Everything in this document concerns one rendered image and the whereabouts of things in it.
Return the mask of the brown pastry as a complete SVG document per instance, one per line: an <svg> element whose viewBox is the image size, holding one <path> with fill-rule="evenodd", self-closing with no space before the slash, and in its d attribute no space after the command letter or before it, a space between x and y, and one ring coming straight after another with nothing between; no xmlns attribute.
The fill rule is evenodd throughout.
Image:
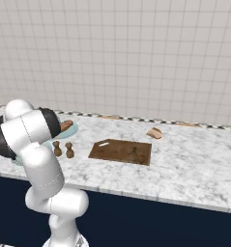
<svg viewBox="0 0 231 247"><path fill-rule="evenodd" d="M61 131L64 132L73 125L72 120L66 120L60 123Z"/></svg>

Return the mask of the tan croissant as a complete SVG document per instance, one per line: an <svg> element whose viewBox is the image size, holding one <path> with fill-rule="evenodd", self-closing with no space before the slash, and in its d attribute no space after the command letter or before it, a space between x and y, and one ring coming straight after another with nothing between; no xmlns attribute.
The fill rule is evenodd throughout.
<svg viewBox="0 0 231 247"><path fill-rule="evenodd" d="M161 138L161 131L156 127L153 127L151 130L149 130L147 134L155 139Z"/></svg>

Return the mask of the dark blue base cabinet run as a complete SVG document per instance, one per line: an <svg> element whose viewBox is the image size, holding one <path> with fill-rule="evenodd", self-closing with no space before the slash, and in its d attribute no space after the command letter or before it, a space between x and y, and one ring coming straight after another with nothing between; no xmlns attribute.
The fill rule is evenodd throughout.
<svg viewBox="0 0 231 247"><path fill-rule="evenodd" d="M0 243L42 247L48 216L24 202L30 183L0 178ZM231 247L231 214L88 193L87 212L76 220L90 247Z"/></svg>

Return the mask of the pale blue plate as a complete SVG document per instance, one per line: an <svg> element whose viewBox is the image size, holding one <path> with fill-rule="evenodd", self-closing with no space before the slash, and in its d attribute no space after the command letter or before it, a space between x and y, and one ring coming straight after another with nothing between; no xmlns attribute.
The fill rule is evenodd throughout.
<svg viewBox="0 0 231 247"><path fill-rule="evenodd" d="M53 151L53 154L54 154L54 147L53 147L52 143L54 141L59 141L61 139L69 138L69 137L73 136L77 131L78 131L78 125L77 125L77 123L73 123L73 125L70 128L68 128L66 131L61 132L60 134L58 134L53 139L45 141L44 143L42 143L42 145L48 147L51 151ZM19 165L19 166L23 165L21 158L19 158L18 156L15 158L15 160L12 160L12 162L16 165Z"/></svg>

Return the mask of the brown wooden cutting board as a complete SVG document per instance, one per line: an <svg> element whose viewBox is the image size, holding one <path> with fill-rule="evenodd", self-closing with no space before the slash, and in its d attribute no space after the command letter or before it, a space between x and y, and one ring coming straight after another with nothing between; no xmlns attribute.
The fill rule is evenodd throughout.
<svg viewBox="0 0 231 247"><path fill-rule="evenodd" d="M89 158L149 166L151 149L148 143L105 139L94 144Z"/></svg>

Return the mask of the brown wooden pepper mill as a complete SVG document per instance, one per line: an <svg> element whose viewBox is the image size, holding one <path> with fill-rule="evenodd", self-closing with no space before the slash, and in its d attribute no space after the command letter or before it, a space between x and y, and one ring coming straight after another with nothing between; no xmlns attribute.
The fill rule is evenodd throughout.
<svg viewBox="0 0 231 247"><path fill-rule="evenodd" d="M73 158L74 157L74 151L72 150L72 143L68 142L65 147L67 148L66 156L67 158Z"/></svg>
<svg viewBox="0 0 231 247"><path fill-rule="evenodd" d="M54 154L55 154L55 156L57 156L57 157L59 157L59 156L62 155L62 150L60 149L59 144L60 144L59 141L54 141L54 142L52 143L52 145L53 145L53 147L54 147Z"/></svg>

